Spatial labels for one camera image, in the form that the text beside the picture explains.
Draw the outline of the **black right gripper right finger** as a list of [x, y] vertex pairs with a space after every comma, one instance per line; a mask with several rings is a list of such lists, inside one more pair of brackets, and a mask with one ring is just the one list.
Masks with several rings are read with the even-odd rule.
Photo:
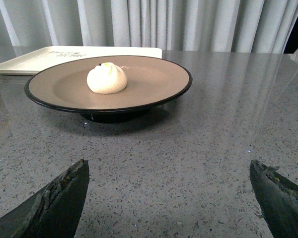
[[250, 180], [262, 215], [275, 238], [298, 238], [298, 185], [258, 160]]

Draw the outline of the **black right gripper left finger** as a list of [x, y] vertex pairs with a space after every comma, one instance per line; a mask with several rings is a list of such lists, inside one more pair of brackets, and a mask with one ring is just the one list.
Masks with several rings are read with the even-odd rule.
[[88, 161], [79, 160], [1, 217], [0, 238], [73, 238], [88, 184]]

